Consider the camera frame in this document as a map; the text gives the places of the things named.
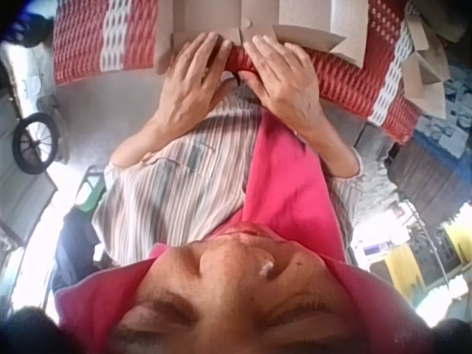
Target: woman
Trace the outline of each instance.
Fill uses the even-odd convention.
[[[310,58],[255,37],[260,79],[240,77],[271,113],[229,95],[202,122],[234,85],[219,83],[231,44],[209,62],[215,46],[201,35],[181,50],[156,116],[113,154],[95,220],[133,264],[60,291],[64,333],[87,353],[432,353],[402,297],[344,262],[330,196],[345,194],[328,192],[311,149],[332,176],[361,165],[322,113]]]

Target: nose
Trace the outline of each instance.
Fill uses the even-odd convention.
[[[228,240],[202,254],[200,273],[211,289],[215,304],[243,301],[254,289],[267,282],[274,257],[267,251],[239,240]]]

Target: yellow wall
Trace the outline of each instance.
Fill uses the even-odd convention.
[[[417,284],[418,279],[420,280],[420,285],[423,288],[425,287],[420,268],[408,244],[404,243],[401,246],[395,247],[385,257],[385,262],[390,271],[393,285],[407,299],[411,299],[413,296],[412,286]]]
[[[472,221],[470,225],[455,222],[451,225],[445,225],[444,229],[449,235],[457,254],[465,266],[472,262]]]

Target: concrete floor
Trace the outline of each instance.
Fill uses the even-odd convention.
[[[162,81],[152,70],[104,74],[56,88],[71,165],[106,164],[117,145],[156,111]]]

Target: striped shirt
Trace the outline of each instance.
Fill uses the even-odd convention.
[[[92,223],[121,266],[146,259],[156,242],[202,240],[242,207],[260,105],[246,87],[220,103],[187,135],[127,169],[109,165],[107,193]],[[327,178],[345,239],[361,196],[361,174]]]

